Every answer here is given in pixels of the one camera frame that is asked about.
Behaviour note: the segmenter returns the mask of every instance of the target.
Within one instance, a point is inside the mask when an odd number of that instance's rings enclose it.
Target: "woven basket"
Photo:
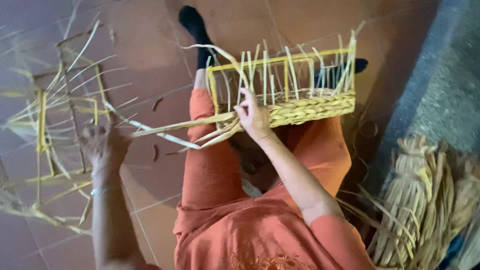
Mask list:
[[[270,127],[272,128],[343,115],[351,113],[355,109],[356,40],[354,31],[352,31],[347,49],[341,47],[340,49],[318,52],[315,48],[312,48],[313,52],[306,53],[303,47],[299,46],[301,53],[292,55],[289,49],[285,47],[285,56],[269,58],[267,48],[265,48],[263,59],[257,59],[260,48],[260,45],[257,45],[255,59],[251,60],[250,52],[248,52],[248,61],[245,61],[245,53],[243,52],[240,63],[234,57],[213,45],[193,45],[191,47],[216,49],[219,54],[231,61],[231,64],[209,67],[206,70],[207,87],[212,96],[215,116],[139,131],[133,133],[131,137],[157,134],[184,145],[186,148],[180,152],[189,148],[201,149],[226,140],[234,133],[242,130],[239,118],[232,106],[235,101],[231,98],[236,96],[236,104],[241,102],[239,89],[242,84],[243,87],[247,87],[256,93],[259,105],[267,107],[270,112]],[[324,63],[324,60],[328,57],[335,58],[335,62],[329,66]],[[278,73],[273,75],[272,67],[275,71],[277,71],[277,67],[283,68],[283,72],[281,72],[283,77],[279,78]],[[315,80],[315,70],[318,73],[317,80]],[[335,80],[333,85],[335,87],[333,89],[325,87],[325,82],[330,78],[329,72],[335,70],[337,72],[336,78],[333,75],[333,80]],[[302,79],[309,85],[308,88],[299,87]],[[216,123],[217,131],[194,143],[163,133],[208,123]],[[206,143],[201,146],[197,144],[205,141]]]

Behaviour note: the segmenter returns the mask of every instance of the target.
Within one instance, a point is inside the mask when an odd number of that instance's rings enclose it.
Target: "braided weave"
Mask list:
[[[312,98],[291,99],[276,105],[268,105],[270,112],[270,127],[288,124],[303,124],[307,121],[351,113],[355,109],[355,92],[321,96]],[[223,128],[230,124],[232,119],[217,123]]]

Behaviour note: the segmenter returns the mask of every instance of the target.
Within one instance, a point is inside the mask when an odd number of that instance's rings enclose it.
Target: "silver bracelet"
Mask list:
[[[121,187],[99,187],[92,189],[90,195],[110,194],[118,190],[121,190]]]

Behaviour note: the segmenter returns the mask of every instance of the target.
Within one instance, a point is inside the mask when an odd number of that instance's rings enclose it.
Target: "brown floor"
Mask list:
[[[14,30],[23,29],[22,37],[25,39],[40,40],[32,45],[36,54],[41,54],[42,60],[54,63],[55,55],[42,53],[42,50],[62,39],[59,29],[66,28],[72,6],[61,0],[38,1],[35,4],[38,6],[25,6],[21,2],[0,1],[0,17],[6,18],[2,24],[10,24],[9,27]],[[367,58],[370,63],[363,73],[356,76],[358,104],[353,115],[358,115],[370,94],[396,97],[401,93],[404,78],[408,78],[412,65],[405,64],[402,59],[414,59],[417,55],[425,31],[434,17],[436,1],[420,4],[413,0],[84,0],[79,6],[71,34],[87,29],[101,11],[98,18],[105,26],[99,32],[99,41],[94,39],[85,53],[95,60],[118,54],[104,64],[104,70],[129,68],[105,76],[107,87],[133,83],[110,94],[113,104],[120,105],[134,97],[146,100],[165,95],[155,112],[151,110],[154,100],[123,109],[125,116],[138,113],[133,120],[151,126],[188,120],[196,49],[181,50],[178,46],[193,44],[193,39],[177,22],[178,10],[183,4],[199,10],[212,41],[234,56],[239,56],[244,50],[254,50],[264,38],[271,51],[279,51],[283,46],[293,48],[297,43],[312,44],[318,49],[333,49],[337,47],[337,34],[348,40],[349,30],[365,20],[367,23],[358,36],[357,56]],[[109,29],[113,29],[114,43]],[[1,40],[0,45],[1,53],[6,47]],[[40,66],[36,69],[36,72],[41,71]],[[379,74],[389,78],[390,84],[382,81]],[[3,84],[5,79],[0,75],[0,83]],[[352,116],[344,117],[346,137],[351,135],[349,125],[355,120]],[[184,131],[174,134],[186,135]],[[1,153],[19,144],[18,138],[12,134],[2,131],[0,135],[9,141],[8,145],[5,143],[7,140],[0,142]],[[153,144],[158,145],[161,152],[156,162],[152,161],[155,154]],[[171,232],[177,216],[174,207],[181,198],[185,155],[163,154],[179,148],[154,136],[136,140],[121,171],[141,250],[149,263],[165,270],[174,269],[176,240]],[[29,171],[28,168],[35,159],[25,162],[25,156],[27,154],[22,156],[22,153],[15,152],[1,157],[10,177],[28,177],[34,173],[35,170]],[[27,163],[27,168],[22,166],[19,169],[22,161]],[[84,205],[84,201],[76,195],[72,194],[63,203],[49,206],[50,210],[61,211],[63,215],[81,214],[83,207],[80,206]],[[2,214],[0,243],[1,269],[94,268],[90,236],[78,236],[43,221]]]

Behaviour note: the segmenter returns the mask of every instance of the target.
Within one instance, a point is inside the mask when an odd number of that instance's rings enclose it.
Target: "black sock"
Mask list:
[[[179,21],[183,27],[187,29],[190,35],[195,39],[197,44],[212,44],[213,42],[208,37],[205,29],[204,20],[197,12],[197,10],[191,6],[184,6],[179,13]],[[206,62],[209,56],[212,56],[207,48],[198,48],[198,62],[197,70],[206,67]],[[214,64],[213,56],[210,59],[210,64]]]

